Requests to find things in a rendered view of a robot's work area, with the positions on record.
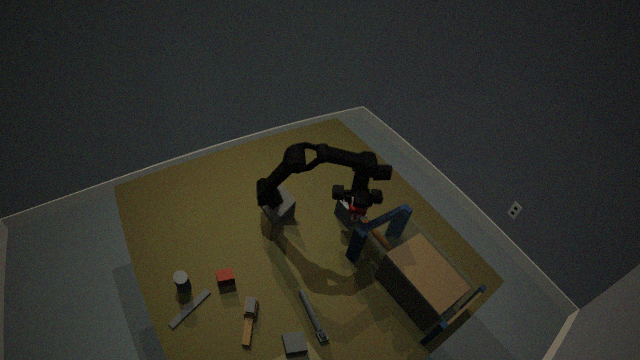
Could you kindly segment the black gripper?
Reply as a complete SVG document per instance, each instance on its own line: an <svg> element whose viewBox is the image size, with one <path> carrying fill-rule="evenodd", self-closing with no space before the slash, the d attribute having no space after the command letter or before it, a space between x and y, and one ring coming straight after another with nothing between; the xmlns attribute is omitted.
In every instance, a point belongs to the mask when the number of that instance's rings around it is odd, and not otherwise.
<svg viewBox="0 0 640 360"><path fill-rule="evenodd" d="M352 204L352 197L354 197L354 191L357 190L366 190L368 188L368 183L361 184L353 179L353 184L351 190L344 190L343 185L334 185L332 188L332 198L334 200L342 200L344 198L345 202ZM381 190L371 189L371 193L369 191L369 196L374 198L373 204L382 204L383 202L383 193Z"/></svg>

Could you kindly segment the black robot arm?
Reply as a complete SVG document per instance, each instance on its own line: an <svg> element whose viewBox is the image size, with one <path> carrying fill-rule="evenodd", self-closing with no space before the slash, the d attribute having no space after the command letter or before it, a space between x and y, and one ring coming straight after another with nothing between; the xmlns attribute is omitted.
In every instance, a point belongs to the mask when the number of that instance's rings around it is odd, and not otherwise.
<svg viewBox="0 0 640 360"><path fill-rule="evenodd" d="M305 149L315 150L317 157L306 164ZM256 182L256 197L259 206L269 205L276 209L283 202L277 187L292 173L310 171L321 163L333 163L352 167L356 182L365 184L373 180L390 180L392 165L378 164L376 155L369 151L360 153L328 146L326 143L312 144L300 142L288 146L282 162L267 177ZM355 190L353 206L360 209L372 207L374 198L369 196L370 189ZM368 200L369 199L369 200Z"/></svg>

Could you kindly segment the grey flat bar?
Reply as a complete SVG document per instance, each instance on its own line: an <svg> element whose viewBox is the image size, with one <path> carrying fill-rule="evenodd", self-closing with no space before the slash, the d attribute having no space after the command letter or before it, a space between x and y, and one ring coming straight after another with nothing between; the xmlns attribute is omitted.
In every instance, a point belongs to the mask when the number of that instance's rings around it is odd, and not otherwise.
<svg viewBox="0 0 640 360"><path fill-rule="evenodd" d="M182 322L182 320L185 319L185 317L187 317L187 315L190 314L190 312L192 312L192 310L194 310L196 306L198 307L198 305L200 305L200 303L202 303L202 301L204 301L204 299L207 298L209 294L211 294L211 292L205 288L195 299L193 299L189 303L189 305L187 305L187 307L185 307L185 309L181 310L181 312L178 313L178 315L176 315L176 317L173 318L173 320L170 321L168 325L170 325L172 329L176 328L176 326L179 325L179 323Z"/></svg>

